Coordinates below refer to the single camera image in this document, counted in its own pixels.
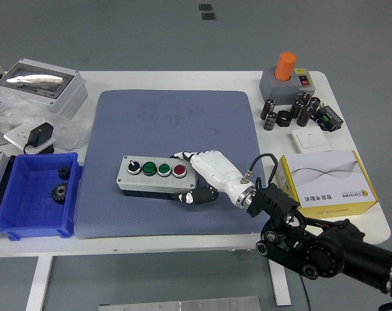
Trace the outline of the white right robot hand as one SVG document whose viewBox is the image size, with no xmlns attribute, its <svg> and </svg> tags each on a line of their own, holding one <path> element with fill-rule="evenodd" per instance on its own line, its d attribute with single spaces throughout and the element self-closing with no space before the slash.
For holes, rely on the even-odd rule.
<svg viewBox="0 0 392 311">
<path fill-rule="evenodd" d="M 253 191 L 253 183 L 244 180 L 242 173 L 220 151 L 178 152 L 172 156 L 189 162 L 192 168 L 218 192 L 226 193 L 239 209 Z"/>
</svg>

